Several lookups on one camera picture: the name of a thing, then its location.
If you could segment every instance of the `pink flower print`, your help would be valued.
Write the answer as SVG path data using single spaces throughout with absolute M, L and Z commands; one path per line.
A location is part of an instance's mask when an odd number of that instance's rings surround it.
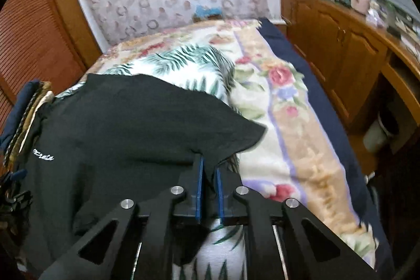
M 272 83 L 277 86 L 286 86 L 293 83 L 293 74 L 289 68 L 284 66 L 276 66 L 270 69 L 268 76 Z
M 296 192 L 295 187 L 290 184 L 277 184 L 276 185 L 276 195 L 270 196 L 270 199 L 277 202 L 283 202 L 287 198 L 291 197 L 293 193 Z
M 244 56 L 244 57 L 241 57 L 240 59 L 237 59 L 235 61 L 235 64 L 237 64 L 237 65 L 246 65 L 247 63 L 250 63 L 250 62 L 251 62 L 251 58 L 248 57 L 248 56 Z
M 297 108 L 295 106 L 287 106 L 286 113 L 289 117 L 295 118 L 299 115 Z

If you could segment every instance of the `silver bolt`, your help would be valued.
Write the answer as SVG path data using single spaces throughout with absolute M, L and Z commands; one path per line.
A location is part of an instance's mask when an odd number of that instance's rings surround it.
M 179 185 L 173 186 L 171 187 L 171 192 L 174 195 L 181 195 L 183 193 L 183 187 Z
M 246 195 L 249 192 L 249 189 L 246 186 L 238 186 L 236 191 L 239 195 Z
M 134 205 L 134 201 L 132 199 L 125 199 L 121 202 L 121 207 L 123 209 L 130 209 L 131 207 L 133 207 Z
M 297 199 L 295 199 L 295 198 L 287 198 L 286 205 L 289 208 L 296 208 L 296 207 L 299 206 L 299 201 Z

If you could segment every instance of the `white trash bin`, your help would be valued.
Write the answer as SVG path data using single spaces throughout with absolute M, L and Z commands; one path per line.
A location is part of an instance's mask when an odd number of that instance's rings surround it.
M 363 137 L 363 144 L 366 150 L 376 153 L 397 134 L 398 124 L 395 118 L 388 109 L 382 109 Z

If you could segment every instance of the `black shirt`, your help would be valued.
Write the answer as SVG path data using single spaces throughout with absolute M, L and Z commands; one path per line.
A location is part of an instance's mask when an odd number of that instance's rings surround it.
M 211 175 L 264 131 L 203 92 L 147 75 L 89 74 L 75 94 L 39 109 L 17 161 L 34 196 L 29 261 L 44 270 L 121 200 L 177 185 L 195 153 Z

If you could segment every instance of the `brown folded garment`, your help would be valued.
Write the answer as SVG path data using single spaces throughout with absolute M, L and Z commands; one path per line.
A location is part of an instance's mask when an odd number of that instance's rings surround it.
M 4 166 L 8 171 L 11 171 L 13 169 L 15 159 L 19 154 L 22 140 L 25 137 L 26 131 L 29 127 L 29 124 L 31 123 L 32 117 L 35 115 L 36 106 L 50 90 L 51 82 L 40 82 L 38 90 L 32 96 L 24 115 L 20 120 L 19 127 L 16 130 L 16 133 L 13 136 L 12 141 L 10 142 L 4 156 Z

